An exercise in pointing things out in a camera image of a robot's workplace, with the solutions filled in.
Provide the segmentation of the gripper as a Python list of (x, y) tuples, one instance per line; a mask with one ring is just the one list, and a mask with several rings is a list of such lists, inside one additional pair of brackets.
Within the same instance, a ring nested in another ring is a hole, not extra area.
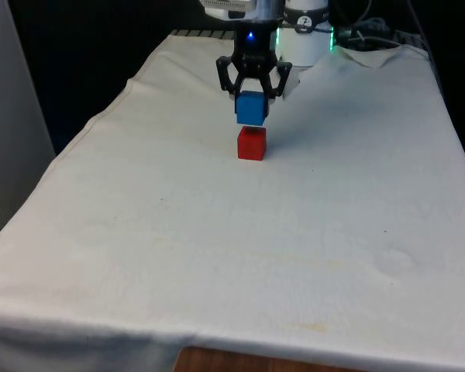
[[(265, 116), (269, 114), (270, 101), (283, 95), (293, 65), (285, 61), (277, 62), (274, 51), (276, 31), (277, 23), (274, 21), (235, 24), (233, 56), (221, 56), (216, 60), (221, 89), (227, 91), (234, 101), (234, 110), (245, 78), (258, 78), (263, 90)], [(237, 71), (235, 81), (229, 76), (230, 65)], [(270, 80), (273, 69), (279, 77), (276, 87), (272, 86)]]

